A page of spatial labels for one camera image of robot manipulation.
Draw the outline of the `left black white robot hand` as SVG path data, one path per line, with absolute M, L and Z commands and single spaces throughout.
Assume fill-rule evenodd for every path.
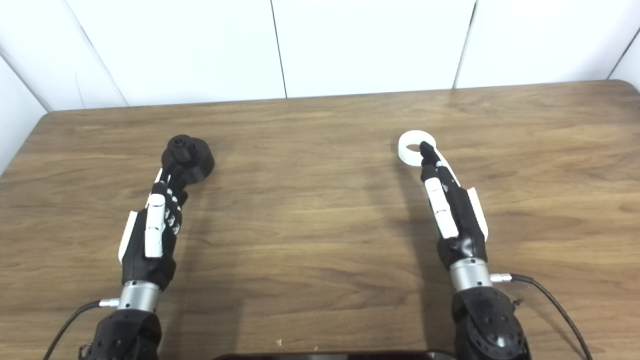
M 182 229 L 182 210 L 189 197 L 186 185 L 183 168 L 161 168 L 144 208 L 130 212 L 118 248 L 123 284 L 146 281 L 160 291 L 169 287 L 177 268 L 174 251 Z

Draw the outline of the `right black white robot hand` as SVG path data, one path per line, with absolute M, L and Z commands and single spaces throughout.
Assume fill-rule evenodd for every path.
M 455 179 L 437 149 L 427 141 L 419 144 L 422 157 L 420 179 L 426 190 L 439 233 L 438 257 L 446 269 L 466 259 L 489 259 L 486 234 L 473 205 L 473 192 Z

